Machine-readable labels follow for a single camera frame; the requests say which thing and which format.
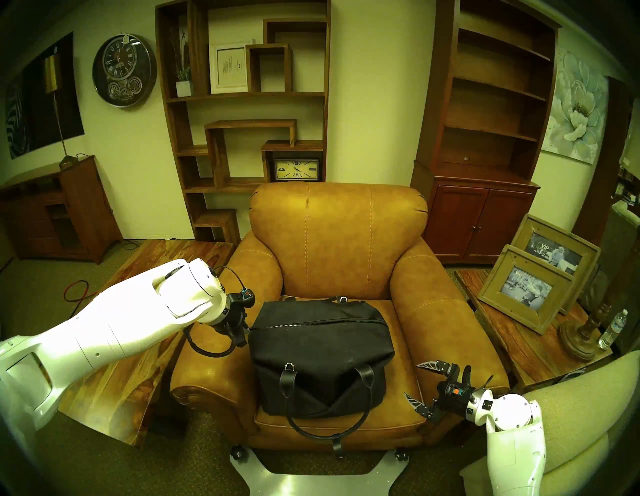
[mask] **lamp base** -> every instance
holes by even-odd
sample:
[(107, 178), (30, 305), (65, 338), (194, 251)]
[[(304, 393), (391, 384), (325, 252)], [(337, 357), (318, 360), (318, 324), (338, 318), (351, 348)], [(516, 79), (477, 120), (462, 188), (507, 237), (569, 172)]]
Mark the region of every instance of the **lamp base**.
[(71, 155), (65, 155), (65, 157), (61, 160), (59, 164), (60, 170), (64, 170), (67, 167), (75, 164), (76, 162), (78, 162), (77, 157), (72, 157)]
[(598, 349), (598, 333), (591, 332), (589, 339), (585, 339), (581, 327), (582, 325), (574, 320), (563, 322), (558, 329), (560, 342), (575, 358), (590, 362)]

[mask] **plastic bottle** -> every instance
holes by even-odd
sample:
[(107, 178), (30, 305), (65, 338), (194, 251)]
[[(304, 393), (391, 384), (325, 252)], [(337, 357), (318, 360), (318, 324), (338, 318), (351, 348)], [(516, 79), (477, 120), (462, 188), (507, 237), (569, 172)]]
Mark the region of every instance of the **plastic bottle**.
[(611, 321), (609, 327), (607, 327), (607, 331), (600, 336), (598, 339), (598, 347), (600, 349), (607, 349), (611, 346), (616, 338), (620, 335), (620, 331), (625, 327), (627, 323), (627, 310), (622, 310), (616, 317)]

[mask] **armchair armrest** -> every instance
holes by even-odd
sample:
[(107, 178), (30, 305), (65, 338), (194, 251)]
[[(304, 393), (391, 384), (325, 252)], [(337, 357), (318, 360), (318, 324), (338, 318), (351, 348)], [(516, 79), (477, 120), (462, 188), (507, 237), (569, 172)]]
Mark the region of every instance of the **armchair armrest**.
[[(265, 301), (274, 301), (282, 292), (282, 272), (271, 250), (249, 232), (227, 264), (255, 293), (255, 304), (246, 310), (251, 326)], [(240, 291), (231, 271), (222, 270), (220, 282), (226, 292)], [(201, 348), (220, 352), (228, 348), (229, 338), (211, 327), (195, 324), (193, 341)], [(253, 416), (257, 397), (253, 365), (248, 346), (223, 358), (209, 358), (185, 345), (171, 377), (171, 394), (178, 402), (209, 412), (233, 442), (242, 442), (257, 431)]]
[[(391, 300), (414, 365), (429, 360), (471, 365), (471, 382), (480, 387), (493, 375), (490, 388), (496, 396), (509, 391), (509, 380), (489, 337), (440, 261), (419, 239), (400, 257), (391, 274)], [(418, 371), (415, 375), (426, 404), (437, 397), (438, 374)], [(445, 416), (429, 432), (432, 444), (462, 418)]]

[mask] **potted plant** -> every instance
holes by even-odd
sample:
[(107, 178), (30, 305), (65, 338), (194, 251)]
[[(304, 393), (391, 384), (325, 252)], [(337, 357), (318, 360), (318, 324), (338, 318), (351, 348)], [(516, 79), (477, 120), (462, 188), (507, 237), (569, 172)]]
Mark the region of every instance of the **potted plant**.
[[(185, 33), (182, 32), (180, 38), (180, 46), (185, 39)], [(175, 83), (175, 89), (178, 93), (178, 98), (190, 97), (193, 94), (193, 82), (191, 80), (191, 67), (185, 62), (185, 58), (182, 57), (182, 51), (178, 50), (172, 36), (173, 53), (175, 55), (175, 77), (177, 79)]]

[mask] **zipper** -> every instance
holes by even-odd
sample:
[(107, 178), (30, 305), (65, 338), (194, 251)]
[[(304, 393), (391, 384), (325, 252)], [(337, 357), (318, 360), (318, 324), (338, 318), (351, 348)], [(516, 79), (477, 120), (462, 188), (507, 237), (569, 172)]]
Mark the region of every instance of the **zipper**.
[(311, 322), (300, 322), (297, 324), (279, 324), (277, 326), (267, 326), (267, 327), (252, 327), (250, 330), (251, 331), (262, 331), (265, 329), (277, 329), (280, 327), (302, 327), (302, 326), (321, 326), (324, 324), (339, 324), (339, 323), (343, 323), (343, 322), (364, 322), (364, 323), (369, 323), (369, 324), (384, 324), (385, 326), (387, 325), (386, 322), (381, 321), (380, 319), (350, 319), (350, 318), (343, 318), (343, 319), (326, 319), (326, 320), (321, 320), (321, 321), (311, 321)]

